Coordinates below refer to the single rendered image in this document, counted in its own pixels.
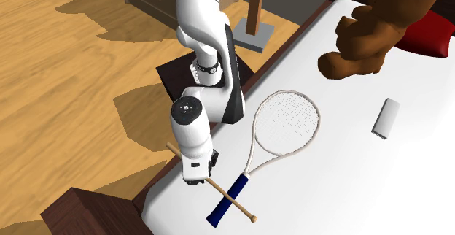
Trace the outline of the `brown teddy bear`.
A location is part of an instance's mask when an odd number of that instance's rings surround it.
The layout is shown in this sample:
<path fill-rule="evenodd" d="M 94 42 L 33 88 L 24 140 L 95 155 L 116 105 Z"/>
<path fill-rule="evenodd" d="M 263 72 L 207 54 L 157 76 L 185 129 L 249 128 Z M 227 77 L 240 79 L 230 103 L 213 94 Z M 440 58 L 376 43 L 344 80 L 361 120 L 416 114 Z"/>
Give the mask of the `brown teddy bear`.
<path fill-rule="evenodd" d="M 341 17 L 335 33 L 336 52 L 318 59 L 318 69 L 330 80 L 354 74 L 378 73 L 386 54 L 421 20 L 436 0 L 368 0 Z"/>

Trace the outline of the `white bed with dark frame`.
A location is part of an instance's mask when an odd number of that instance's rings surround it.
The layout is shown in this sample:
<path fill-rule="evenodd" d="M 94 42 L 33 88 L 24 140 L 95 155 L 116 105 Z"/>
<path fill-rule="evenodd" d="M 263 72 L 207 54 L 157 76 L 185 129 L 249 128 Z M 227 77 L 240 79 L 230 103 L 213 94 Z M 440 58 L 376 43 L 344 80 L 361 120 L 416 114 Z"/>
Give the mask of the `white bed with dark frame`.
<path fill-rule="evenodd" d="M 154 235 L 455 235 L 455 37 L 447 58 L 392 49 L 378 74 L 327 80 L 318 57 L 335 49 L 335 27 L 366 0 L 330 0 L 253 76 L 246 114 L 219 125 L 214 180 L 243 171 L 254 112 L 277 90 L 297 90 L 321 113 L 312 143 L 251 176 L 215 228 L 206 218 L 221 196 L 187 185 L 172 160 L 151 182 L 142 217 Z M 387 98 L 400 109 L 387 139 L 371 132 Z"/>

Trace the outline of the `white rectangular block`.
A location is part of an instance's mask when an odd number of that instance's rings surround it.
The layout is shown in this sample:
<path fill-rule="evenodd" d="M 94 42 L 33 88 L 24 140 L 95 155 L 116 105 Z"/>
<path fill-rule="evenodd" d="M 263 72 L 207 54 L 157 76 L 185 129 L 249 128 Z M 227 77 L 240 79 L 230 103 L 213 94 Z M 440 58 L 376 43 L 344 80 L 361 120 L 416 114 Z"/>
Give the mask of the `white rectangular block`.
<path fill-rule="evenodd" d="M 382 139 L 387 139 L 390 135 L 399 109 L 400 103 L 391 98 L 387 98 L 381 107 L 371 132 Z"/>

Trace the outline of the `thin wooden baseball bat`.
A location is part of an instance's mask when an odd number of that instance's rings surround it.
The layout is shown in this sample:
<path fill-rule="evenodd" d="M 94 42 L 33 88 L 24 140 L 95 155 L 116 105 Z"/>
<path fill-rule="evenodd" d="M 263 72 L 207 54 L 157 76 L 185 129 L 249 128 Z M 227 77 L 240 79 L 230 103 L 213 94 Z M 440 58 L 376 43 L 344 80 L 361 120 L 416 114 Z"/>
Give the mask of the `thin wooden baseball bat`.
<path fill-rule="evenodd" d="M 166 142 L 166 147 L 175 154 L 178 158 L 181 157 L 180 150 L 177 147 L 174 147 L 170 142 Z M 235 199 L 233 199 L 228 193 L 226 193 L 218 184 L 216 184 L 211 178 L 206 178 L 206 181 L 212 185 L 216 190 L 218 190 L 225 198 L 227 198 L 232 204 L 234 204 L 239 210 L 241 210 L 250 220 L 252 223 L 257 221 L 257 217 L 251 214 L 248 210 L 246 210 L 243 206 L 241 206 Z"/>

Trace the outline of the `dark robot stand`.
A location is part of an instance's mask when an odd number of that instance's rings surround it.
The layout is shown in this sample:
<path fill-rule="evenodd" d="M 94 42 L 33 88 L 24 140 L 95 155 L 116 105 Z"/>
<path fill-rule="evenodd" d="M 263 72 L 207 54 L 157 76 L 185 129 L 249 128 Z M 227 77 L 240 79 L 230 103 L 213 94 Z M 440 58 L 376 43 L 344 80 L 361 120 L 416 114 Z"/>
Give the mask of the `dark robot stand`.
<path fill-rule="evenodd" d="M 246 65 L 239 55 L 236 57 L 238 61 L 240 83 L 243 86 L 254 72 Z M 192 64 L 195 59 L 195 53 L 191 52 L 156 68 L 172 102 L 180 98 L 185 88 L 202 86 L 196 83 L 190 69 L 190 64 Z M 221 88 L 224 85 L 225 81 L 222 76 L 221 81 L 212 87 Z"/>

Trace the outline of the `dark wood nightstand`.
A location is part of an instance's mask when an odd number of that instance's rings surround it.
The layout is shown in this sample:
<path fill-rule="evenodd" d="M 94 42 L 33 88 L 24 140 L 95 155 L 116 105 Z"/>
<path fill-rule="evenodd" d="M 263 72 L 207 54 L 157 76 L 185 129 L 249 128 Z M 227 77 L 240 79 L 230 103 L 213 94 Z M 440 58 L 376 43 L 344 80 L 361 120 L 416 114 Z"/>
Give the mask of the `dark wood nightstand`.
<path fill-rule="evenodd" d="M 69 188 L 41 216 L 52 235 L 154 235 L 133 202 Z"/>

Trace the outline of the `red pillow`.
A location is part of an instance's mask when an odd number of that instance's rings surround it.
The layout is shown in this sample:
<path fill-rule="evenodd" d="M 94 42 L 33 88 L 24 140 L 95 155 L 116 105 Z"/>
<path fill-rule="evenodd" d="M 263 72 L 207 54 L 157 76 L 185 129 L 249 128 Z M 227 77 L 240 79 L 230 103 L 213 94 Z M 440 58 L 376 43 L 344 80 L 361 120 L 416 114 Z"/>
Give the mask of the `red pillow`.
<path fill-rule="evenodd" d="M 410 25 L 395 47 L 419 55 L 447 58 L 455 25 L 442 15 L 429 10 L 419 21 Z"/>

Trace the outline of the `wooden pole with grey base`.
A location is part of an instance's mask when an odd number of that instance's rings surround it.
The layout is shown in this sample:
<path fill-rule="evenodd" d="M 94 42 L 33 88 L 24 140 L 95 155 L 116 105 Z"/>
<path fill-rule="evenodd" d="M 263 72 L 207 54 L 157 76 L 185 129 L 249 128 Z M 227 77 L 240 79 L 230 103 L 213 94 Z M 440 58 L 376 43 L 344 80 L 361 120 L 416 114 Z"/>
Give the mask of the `wooden pole with grey base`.
<path fill-rule="evenodd" d="M 235 45 L 262 53 L 269 42 L 274 26 L 260 21 L 263 0 L 249 0 L 246 18 L 239 20 L 233 29 Z"/>

